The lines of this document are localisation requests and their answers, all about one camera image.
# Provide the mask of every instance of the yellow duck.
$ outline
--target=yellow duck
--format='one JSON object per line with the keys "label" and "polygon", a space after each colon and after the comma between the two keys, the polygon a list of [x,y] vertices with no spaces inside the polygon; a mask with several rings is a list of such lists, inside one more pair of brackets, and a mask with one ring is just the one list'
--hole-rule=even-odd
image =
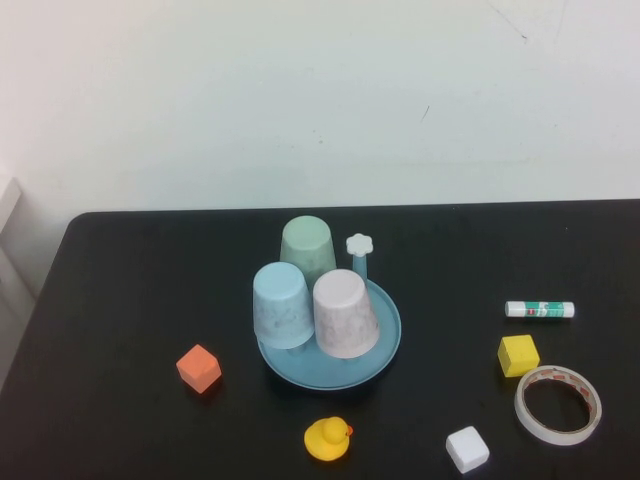
{"label": "yellow duck", "polygon": [[318,460],[330,462],[346,453],[352,433],[353,428],[340,417],[323,418],[304,432],[304,445]]}

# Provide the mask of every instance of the plastic cup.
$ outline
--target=plastic cup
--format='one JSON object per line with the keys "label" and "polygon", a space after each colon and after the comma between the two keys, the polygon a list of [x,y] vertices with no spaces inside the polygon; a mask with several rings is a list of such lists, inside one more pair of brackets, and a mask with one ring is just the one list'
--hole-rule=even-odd
{"label": "plastic cup", "polygon": [[378,342],[380,329],[364,281],[351,270],[333,270],[313,289],[316,340],[327,355],[355,358]]}
{"label": "plastic cup", "polygon": [[258,341],[277,349],[300,347],[313,336],[311,296],[298,267],[276,262],[256,273],[253,329]]}
{"label": "plastic cup", "polygon": [[318,278],[336,269],[331,230],[318,217],[296,217],[282,230],[280,261],[298,267],[313,290]]}

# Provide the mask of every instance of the orange cube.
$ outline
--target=orange cube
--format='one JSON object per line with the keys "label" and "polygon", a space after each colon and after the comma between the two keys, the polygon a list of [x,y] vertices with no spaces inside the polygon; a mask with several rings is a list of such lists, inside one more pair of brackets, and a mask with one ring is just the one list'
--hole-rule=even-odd
{"label": "orange cube", "polygon": [[222,376],[220,365],[216,357],[207,352],[200,345],[189,350],[176,363],[180,377],[196,392],[202,393]]}

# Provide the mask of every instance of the flower-shaped handle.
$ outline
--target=flower-shaped handle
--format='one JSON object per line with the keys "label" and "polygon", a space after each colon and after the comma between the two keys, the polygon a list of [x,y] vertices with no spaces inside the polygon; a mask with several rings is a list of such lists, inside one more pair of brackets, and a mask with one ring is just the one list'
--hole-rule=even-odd
{"label": "flower-shaped handle", "polygon": [[356,257],[364,257],[373,252],[373,240],[371,237],[356,233],[353,237],[347,238],[347,252]]}
{"label": "flower-shaped handle", "polygon": [[371,237],[356,233],[347,238],[347,252],[353,255],[353,271],[362,277],[367,284],[367,253],[373,252]]}

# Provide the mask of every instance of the tape roll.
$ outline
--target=tape roll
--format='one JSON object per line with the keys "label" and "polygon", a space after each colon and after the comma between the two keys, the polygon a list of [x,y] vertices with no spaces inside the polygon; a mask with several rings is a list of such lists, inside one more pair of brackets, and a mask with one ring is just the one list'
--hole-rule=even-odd
{"label": "tape roll", "polygon": [[[524,391],[540,380],[555,380],[573,387],[584,398],[589,410],[589,421],[580,430],[561,432],[540,423],[524,401]],[[569,446],[584,442],[596,429],[602,418],[602,403],[595,388],[579,373],[556,365],[538,367],[527,372],[518,384],[515,398],[516,415],[520,423],[540,440],[553,445]]]}

